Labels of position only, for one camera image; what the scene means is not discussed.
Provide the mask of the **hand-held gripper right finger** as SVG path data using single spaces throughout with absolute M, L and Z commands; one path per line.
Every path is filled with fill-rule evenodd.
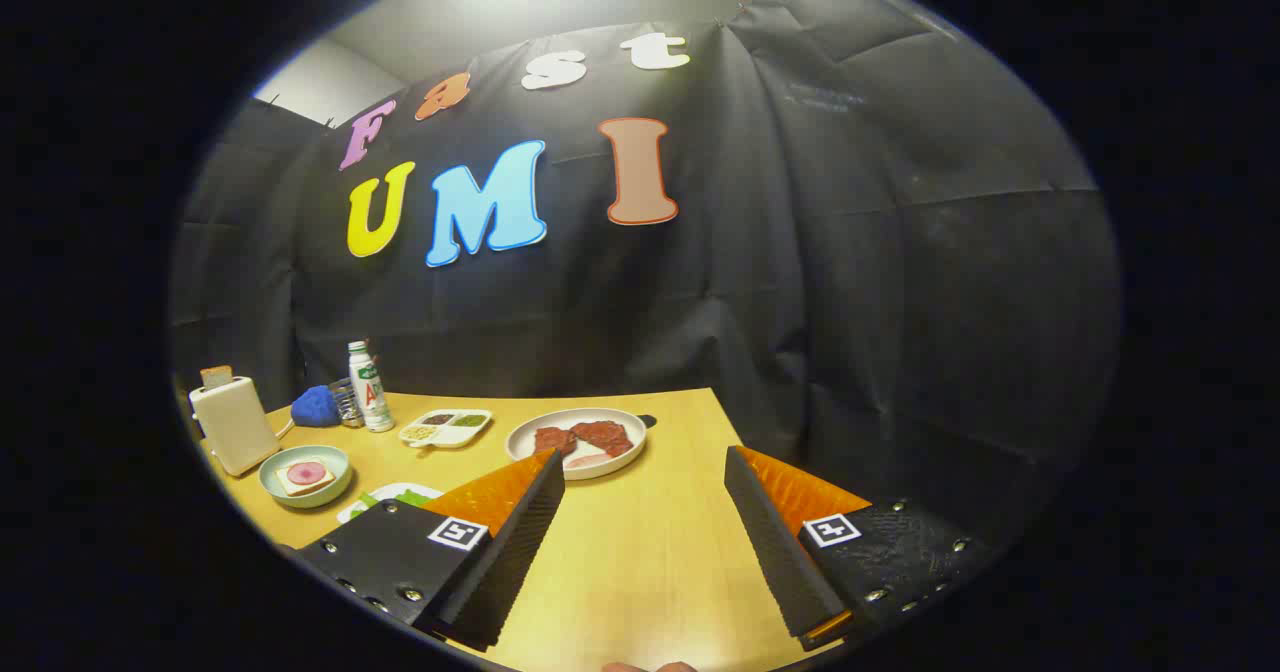
M 986 567 L 979 538 L 913 499 L 859 497 L 748 447 L 726 452 L 724 486 L 805 650 L 868 643 Z

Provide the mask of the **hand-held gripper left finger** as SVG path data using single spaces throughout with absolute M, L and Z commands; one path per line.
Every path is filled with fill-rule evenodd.
M 301 548 L 300 559 L 376 613 L 484 652 L 563 495 L 562 454 L 540 451 L 420 506 L 378 502 Z

